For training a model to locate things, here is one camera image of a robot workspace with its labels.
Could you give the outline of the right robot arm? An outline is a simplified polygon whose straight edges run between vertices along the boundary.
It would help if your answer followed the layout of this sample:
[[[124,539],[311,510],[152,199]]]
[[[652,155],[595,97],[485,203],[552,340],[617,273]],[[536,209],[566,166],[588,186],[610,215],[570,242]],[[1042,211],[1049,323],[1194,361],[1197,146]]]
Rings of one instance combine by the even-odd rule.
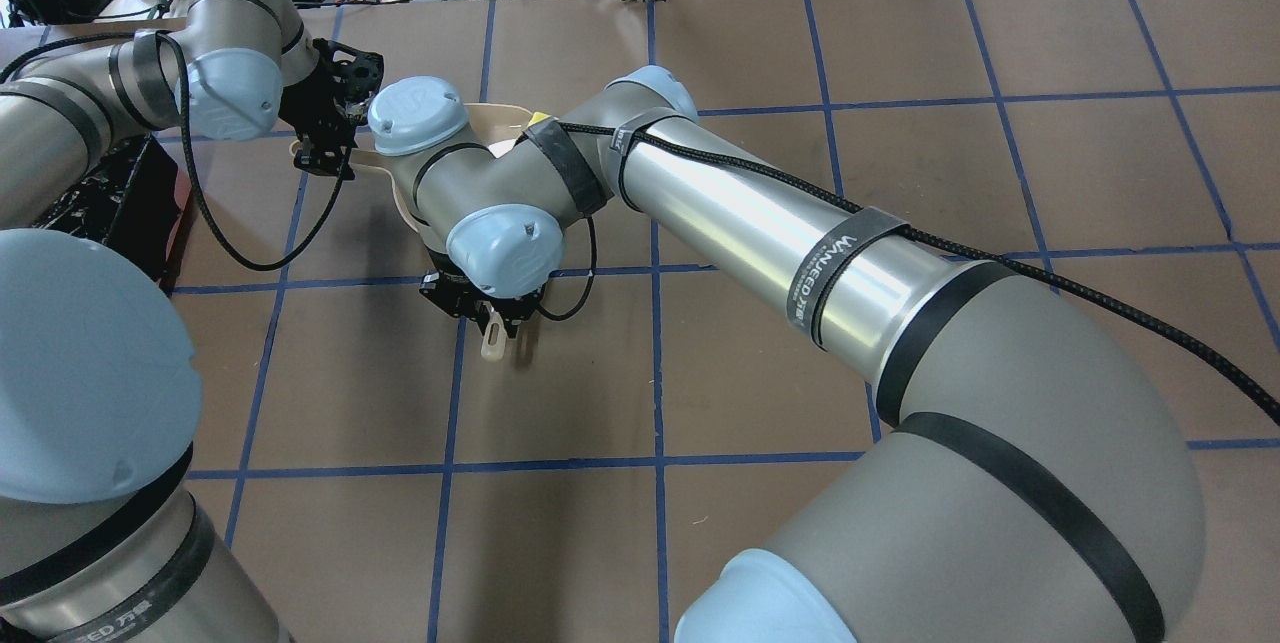
[[[872,386],[887,434],[732,557],[676,642],[1166,642],[1194,598],[1204,506],[1162,396],[1065,283],[940,256],[700,126],[644,67],[495,156],[454,87],[369,113],[413,215],[484,295],[561,266],[611,199],[648,215]]]

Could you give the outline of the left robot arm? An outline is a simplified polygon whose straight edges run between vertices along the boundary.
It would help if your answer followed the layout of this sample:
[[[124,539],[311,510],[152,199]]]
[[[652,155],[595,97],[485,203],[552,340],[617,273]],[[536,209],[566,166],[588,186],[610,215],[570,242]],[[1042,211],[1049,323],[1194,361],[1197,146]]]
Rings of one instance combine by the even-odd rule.
[[[3,70],[3,639],[291,642],[186,487],[204,391],[163,288],[193,134],[278,122],[338,181],[381,59],[292,0],[56,40]]]

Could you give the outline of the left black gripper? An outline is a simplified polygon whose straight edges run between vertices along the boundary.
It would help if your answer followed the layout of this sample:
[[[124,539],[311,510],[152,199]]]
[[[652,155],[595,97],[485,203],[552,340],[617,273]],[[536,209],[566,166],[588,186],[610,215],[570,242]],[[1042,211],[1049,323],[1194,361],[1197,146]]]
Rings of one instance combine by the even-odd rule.
[[[280,119],[294,131],[294,167],[308,174],[349,174],[355,134],[369,122],[369,105],[381,88],[385,59],[332,40],[314,40],[314,69],[288,85]]]

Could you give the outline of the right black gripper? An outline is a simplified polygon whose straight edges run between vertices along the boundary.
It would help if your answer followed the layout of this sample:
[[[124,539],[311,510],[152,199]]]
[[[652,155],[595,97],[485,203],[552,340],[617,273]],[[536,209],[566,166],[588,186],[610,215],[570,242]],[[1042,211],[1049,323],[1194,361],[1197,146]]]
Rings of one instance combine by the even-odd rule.
[[[462,272],[438,268],[428,272],[419,293],[452,318],[474,322],[481,333],[490,323],[499,323],[506,336],[515,339],[521,325],[535,316],[547,286],[516,298],[499,298],[483,292]]]

